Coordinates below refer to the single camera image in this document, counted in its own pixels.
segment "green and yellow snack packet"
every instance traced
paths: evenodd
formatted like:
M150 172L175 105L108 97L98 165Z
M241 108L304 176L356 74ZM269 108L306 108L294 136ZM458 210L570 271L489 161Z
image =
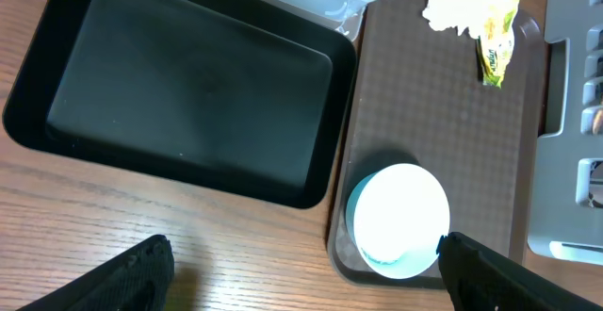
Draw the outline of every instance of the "green and yellow snack packet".
M498 88L502 85L515 46L513 19L518 6L519 0L499 0L489 8L484 33L478 40L483 85Z

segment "white bowl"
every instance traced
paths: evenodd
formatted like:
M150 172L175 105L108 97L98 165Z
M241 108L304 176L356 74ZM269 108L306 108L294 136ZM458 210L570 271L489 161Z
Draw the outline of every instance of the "white bowl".
M393 165L356 186L346 207L346 226L373 270L393 279L414 277L437 259L440 237L448 234L446 193L427 170Z

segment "white tissue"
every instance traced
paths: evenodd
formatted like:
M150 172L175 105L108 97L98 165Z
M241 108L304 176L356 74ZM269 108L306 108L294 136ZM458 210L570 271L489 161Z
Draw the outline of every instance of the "white tissue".
M457 27L459 35L469 28L469 36L477 39L484 32L489 8L499 0L429 0L423 17L434 31Z

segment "brown tray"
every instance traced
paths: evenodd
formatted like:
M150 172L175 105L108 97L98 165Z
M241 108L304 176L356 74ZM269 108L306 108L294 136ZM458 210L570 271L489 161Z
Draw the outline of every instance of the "brown tray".
M336 271L351 283L443 288L437 263L406 280L372 271L344 223L347 199L367 175L415 162L440 181L450 231L523 262L531 175L545 81L546 45L520 11L502 90L484 87L476 42L434 32L427 0L380 0L368 10L328 239Z

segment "table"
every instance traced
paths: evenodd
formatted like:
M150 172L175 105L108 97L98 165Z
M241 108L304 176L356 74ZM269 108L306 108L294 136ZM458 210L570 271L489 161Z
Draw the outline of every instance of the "table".
M0 0L4 106L46 0ZM522 0L542 23L546 0ZM336 166L333 168L330 192ZM17 145L0 130L0 309L67 284L153 234L176 277L166 310L449 310L444 291L349 285L325 243L332 194L295 210ZM526 266L596 303L603 268L528 252Z

